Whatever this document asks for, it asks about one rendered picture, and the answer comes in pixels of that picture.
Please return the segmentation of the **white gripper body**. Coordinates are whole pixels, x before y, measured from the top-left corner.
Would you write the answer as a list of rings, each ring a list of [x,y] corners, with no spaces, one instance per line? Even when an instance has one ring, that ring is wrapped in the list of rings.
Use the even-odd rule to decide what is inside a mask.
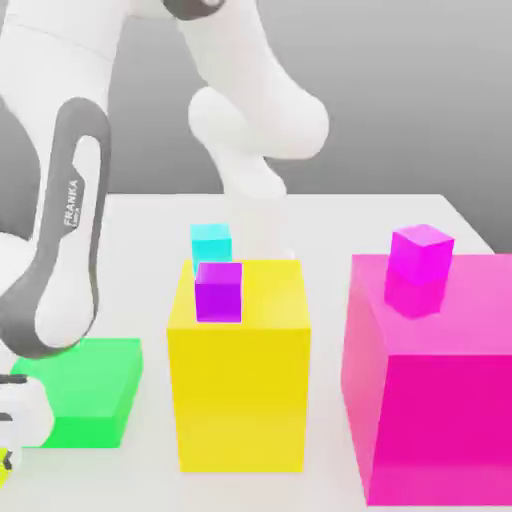
[[[40,447],[54,426],[41,381],[24,374],[0,374],[0,447]]]

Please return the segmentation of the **small purple cube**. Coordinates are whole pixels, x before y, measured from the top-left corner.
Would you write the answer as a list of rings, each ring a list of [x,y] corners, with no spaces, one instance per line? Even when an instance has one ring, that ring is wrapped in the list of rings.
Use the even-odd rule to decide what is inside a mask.
[[[240,323],[242,320],[240,262],[201,262],[195,278],[198,322]]]

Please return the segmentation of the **small cyan cube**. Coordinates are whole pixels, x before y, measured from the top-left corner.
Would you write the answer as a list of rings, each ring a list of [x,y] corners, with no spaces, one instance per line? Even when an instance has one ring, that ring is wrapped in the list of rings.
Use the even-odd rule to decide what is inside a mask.
[[[194,275],[197,275],[201,262],[233,260],[232,236],[227,223],[192,224],[190,237]]]

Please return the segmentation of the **small magenta cube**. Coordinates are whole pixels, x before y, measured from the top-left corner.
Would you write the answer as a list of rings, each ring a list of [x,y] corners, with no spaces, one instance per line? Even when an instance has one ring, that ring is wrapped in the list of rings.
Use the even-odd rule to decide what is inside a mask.
[[[437,313],[444,298],[455,239],[429,224],[392,233],[385,302],[407,318]]]

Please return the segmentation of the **large green box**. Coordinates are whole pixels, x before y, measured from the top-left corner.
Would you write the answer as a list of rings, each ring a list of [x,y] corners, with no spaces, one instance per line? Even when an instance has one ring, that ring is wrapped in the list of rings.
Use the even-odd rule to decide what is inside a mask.
[[[143,371],[138,338],[84,338],[45,359],[18,359],[14,374],[41,381],[54,414],[44,442],[29,448],[118,448]]]

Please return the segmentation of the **large yellow box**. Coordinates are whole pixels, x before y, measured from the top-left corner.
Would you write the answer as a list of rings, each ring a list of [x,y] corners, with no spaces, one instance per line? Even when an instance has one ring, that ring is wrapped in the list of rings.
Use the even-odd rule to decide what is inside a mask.
[[[183,264],[167,326],[179,467],[299,473],[311,351],[302,267],[247,260],[242,285],[240,323],[199,322]]]

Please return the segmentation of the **large pink box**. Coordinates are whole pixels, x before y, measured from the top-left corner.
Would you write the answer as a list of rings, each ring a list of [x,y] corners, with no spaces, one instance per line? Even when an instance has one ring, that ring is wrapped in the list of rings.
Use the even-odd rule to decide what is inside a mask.
[[[512,505],[512,256],[354,256],[341,389],[368,505]]]

